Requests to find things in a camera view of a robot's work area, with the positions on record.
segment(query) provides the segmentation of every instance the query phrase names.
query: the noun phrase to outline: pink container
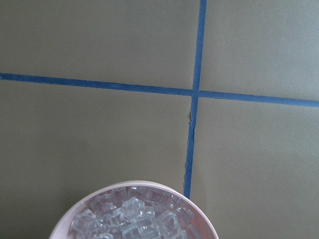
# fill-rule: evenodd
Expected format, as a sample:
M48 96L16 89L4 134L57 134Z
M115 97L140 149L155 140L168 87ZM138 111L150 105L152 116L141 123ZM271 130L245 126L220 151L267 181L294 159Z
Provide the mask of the pink container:
M172 188L164 186L159 183L148 182L148 181L127 181L122 183L113 184L109 187L100 189L89 196L83 198L81 201L76 203L69 211L64 214L64 216L60 219L58 224L55 226L53 232L51 233L50 239L73 239L74 235L70 233L70 226L74 219L74 217L85 208L88 207L88 203L90 200L98 194L104 193L111 189L120 188L120 187L130 187L130 186L145 186L162 189L164 191L170 192L176 196L182 198L185 202L188 203L189 208L194 212L194 218L191 223L201 234L202 239L218 239L218 235L210 223L207 216L196 206L190 199L175 191Z

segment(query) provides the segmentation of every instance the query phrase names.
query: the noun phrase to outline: floor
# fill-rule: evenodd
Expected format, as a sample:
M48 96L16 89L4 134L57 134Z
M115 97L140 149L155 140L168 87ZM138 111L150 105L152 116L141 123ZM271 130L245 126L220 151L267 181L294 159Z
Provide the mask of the floor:
M149 180L190 197L221 239L317 239L318 12L3 1L0 237L47 238L86 195Z

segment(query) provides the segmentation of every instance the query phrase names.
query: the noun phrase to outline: blue painter's tape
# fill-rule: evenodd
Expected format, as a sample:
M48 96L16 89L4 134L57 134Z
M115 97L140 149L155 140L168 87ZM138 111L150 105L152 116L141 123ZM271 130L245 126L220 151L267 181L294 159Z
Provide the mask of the blue painter's tape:
M192 89L191 105L190 105L191 120L189 123L189 129L188 129L187 156L186 156L185 179L184 179L184 195L188 198L190 197L191 175L192 175L192 168L193 168L195 127L196 127L197 104L198 104L198 96L199 96L201 59L202 59L203 42L204 42L205 17L206 17L206 0L201 0L199 5L196 54L195 54L195 64L194 64L194 78L193 78L193 89Z
M254 96L254 95L213 92L213 91L199 91L199 97L236 100L236 101L251 101L251 102L271 103L271 104L280 104L280 105L319 107L319 101L280 98L280 97L271 97L271 96Z
M29 76L29 75L18 75L0 73L0 80L9 81L22 81L22 82L34 82L64 86L78 86L78 87L89 87L89 88L102 88L120 91L133 91L133 92L147 92L147 93L158 93L168 95L180 95L180 96L191 96L192 90L179 89L179 88L168 88L158 86L142 86L142 85L131 85L121 84L112 82L101 82L101 81L85 81L76 79L65 79L55 77L43 77L43 76Z

